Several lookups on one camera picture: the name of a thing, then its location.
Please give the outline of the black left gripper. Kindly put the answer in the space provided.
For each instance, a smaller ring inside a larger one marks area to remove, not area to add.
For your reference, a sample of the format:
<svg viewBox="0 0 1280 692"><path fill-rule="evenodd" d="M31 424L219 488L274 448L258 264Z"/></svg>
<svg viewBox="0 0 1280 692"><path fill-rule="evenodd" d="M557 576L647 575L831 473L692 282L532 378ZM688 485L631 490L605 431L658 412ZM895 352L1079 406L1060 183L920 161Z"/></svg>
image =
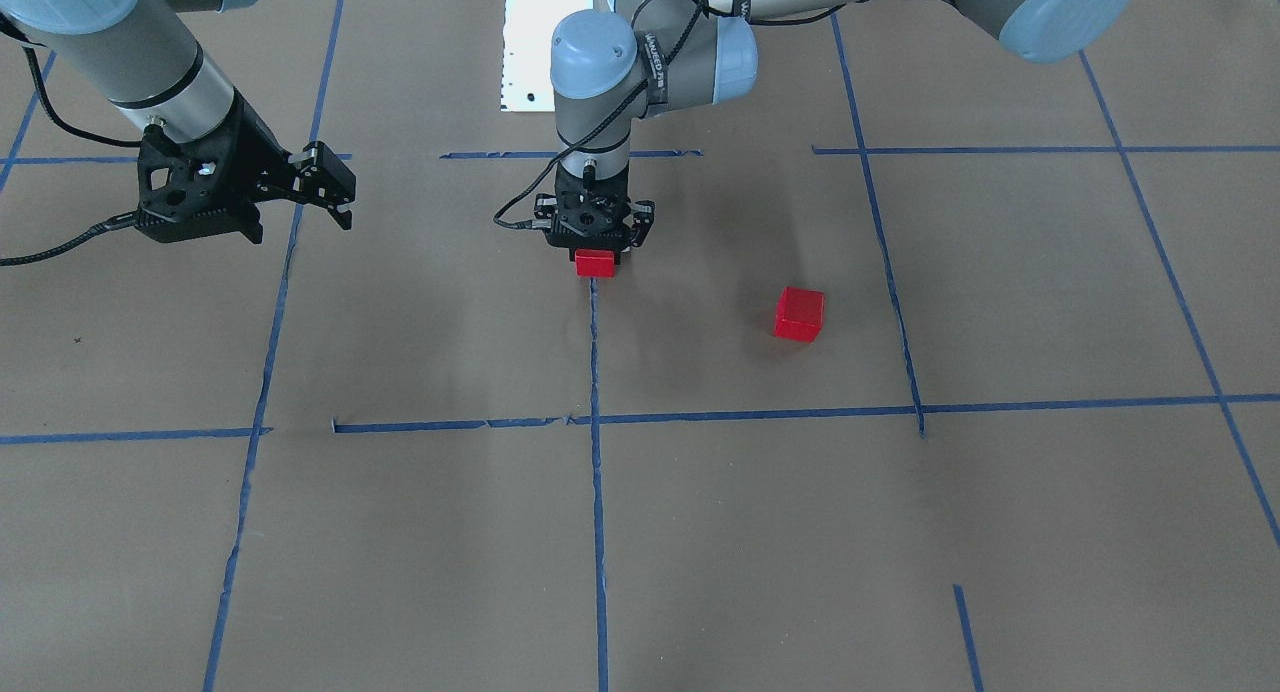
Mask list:
<svg viewBox="0 0 1280 692"><path fill-rule="evenodd" d="M570 249L576 258L581 249L611 253L621 263L623 249L644 246L655 223L657 205L636 200L628 205L630 168L613 177L576 177L562 164L556 168L554 196L535 196L532 228L543 232L549 246ZM626 217L631 214L632 224Z"/></svg>

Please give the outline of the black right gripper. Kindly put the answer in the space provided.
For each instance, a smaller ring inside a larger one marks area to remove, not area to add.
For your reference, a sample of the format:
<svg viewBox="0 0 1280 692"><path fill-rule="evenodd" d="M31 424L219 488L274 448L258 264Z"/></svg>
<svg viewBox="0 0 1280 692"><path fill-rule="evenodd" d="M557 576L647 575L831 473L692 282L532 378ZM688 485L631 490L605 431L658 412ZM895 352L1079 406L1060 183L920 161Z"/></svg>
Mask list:
<svg viewBox="0 0 1280 692"><path fill-rule="evenodd" d="M288 197L297 177L303 203L325 208L351 232L355 171L319 139L289 156L241 92L224 122L201 139L178 142L169 127L148 124L137 159L134 226L160 244L230 233L260 244L257 203Z"/></svg>

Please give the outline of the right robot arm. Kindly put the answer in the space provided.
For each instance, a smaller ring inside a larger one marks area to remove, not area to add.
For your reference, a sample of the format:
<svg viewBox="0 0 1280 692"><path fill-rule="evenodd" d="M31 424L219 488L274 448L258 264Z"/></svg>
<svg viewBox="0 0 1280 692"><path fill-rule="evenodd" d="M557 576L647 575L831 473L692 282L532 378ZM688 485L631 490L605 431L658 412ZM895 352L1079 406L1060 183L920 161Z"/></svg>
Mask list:
<svg viewBox="0 0 1280 692"><path fill-rule="evenodd" d="M3 32L70 63L141 132L140 200L90 235L133 228L160 244L262 238L259 203L288 200L352 226L356 177L328 145L292 153L182 20L257 0L1 0Z"/></svg>

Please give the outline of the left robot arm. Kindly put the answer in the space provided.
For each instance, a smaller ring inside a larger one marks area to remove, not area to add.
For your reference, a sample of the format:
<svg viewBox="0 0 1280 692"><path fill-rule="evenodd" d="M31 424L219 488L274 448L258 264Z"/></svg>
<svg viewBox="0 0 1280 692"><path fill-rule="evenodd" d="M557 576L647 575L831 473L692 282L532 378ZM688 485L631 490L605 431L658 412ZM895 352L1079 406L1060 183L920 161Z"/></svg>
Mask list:
<svg viewBox="0 0 1280 692"><path fill-rule="evenodd" d="M755 32L812 26L878 0L602 0L550 32L549 78L559 151L543 169L553 191L524 191L532 214L498 226L536 232L572 258L618 262L646 240L655 206L628 192L634 122L742 98L759 72ZM1132 0L936 0L1002 49L1048 64L1087 49Z"/></svg>

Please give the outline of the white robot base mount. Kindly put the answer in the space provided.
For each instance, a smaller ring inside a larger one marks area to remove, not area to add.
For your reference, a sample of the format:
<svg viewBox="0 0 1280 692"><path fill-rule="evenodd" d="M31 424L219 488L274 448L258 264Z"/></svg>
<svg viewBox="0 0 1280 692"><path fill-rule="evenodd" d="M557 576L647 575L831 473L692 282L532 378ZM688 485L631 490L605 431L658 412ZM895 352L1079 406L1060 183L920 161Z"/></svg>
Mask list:
<svg viewBox="0 0 1280 692"><path fill-rule="evenodd" d="M553 113L550 19L554 0L504 0L500 109Z"/></svg>

